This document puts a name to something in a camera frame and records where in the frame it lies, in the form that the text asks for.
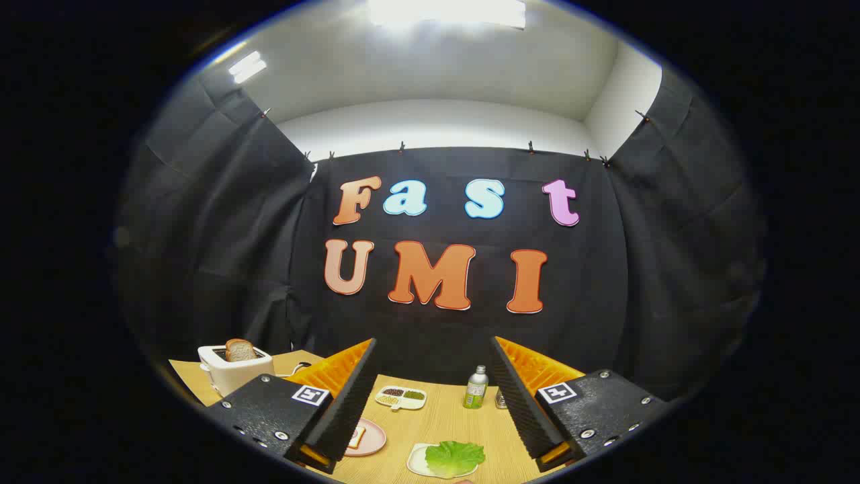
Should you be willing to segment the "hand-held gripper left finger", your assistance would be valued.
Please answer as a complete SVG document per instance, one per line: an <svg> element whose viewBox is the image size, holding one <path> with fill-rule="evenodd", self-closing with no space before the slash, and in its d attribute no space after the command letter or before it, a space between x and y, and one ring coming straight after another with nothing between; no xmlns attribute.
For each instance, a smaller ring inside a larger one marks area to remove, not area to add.
<svg viewBox="0 0 860 484"><path fill-rule="evenodd" d="M293 376L261 373L203 414L249 446L332 474L374 389L376 349L368 338Z"/></svg>

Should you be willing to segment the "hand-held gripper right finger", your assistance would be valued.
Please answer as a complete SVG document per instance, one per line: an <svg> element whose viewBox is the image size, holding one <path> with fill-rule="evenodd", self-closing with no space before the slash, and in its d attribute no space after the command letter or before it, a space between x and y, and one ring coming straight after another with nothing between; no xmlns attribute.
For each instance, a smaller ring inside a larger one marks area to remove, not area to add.
<svg viewBox="0 0 860 484"><path fill-rule="evenodd" d="M491 378L540 472L601 454L671 410L614 370L584 373L497 336L490 346Z"/></svg>

